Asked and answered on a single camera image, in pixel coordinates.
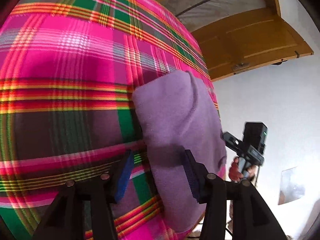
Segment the right hand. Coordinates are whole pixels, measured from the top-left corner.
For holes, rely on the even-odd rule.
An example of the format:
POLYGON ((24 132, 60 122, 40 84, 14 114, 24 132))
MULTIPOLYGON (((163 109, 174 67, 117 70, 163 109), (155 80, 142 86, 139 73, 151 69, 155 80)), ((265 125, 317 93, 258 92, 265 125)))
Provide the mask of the right hand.
MULTIPOLYGON (((235 157, 233 159, 233 162, 229 168, 229 178, 231 181, 235 181, 235 182, 239 182, 241 179, 244 178, 244 175, 239 172, 239 167, 238 167, 238 163, 239 163, 239 158, 235 157)), ((248 171, 248 180, 252 181, 255 178, 255 172, 256 172, 257 167, 256 166, 251 166, 247 169, 248 171)))

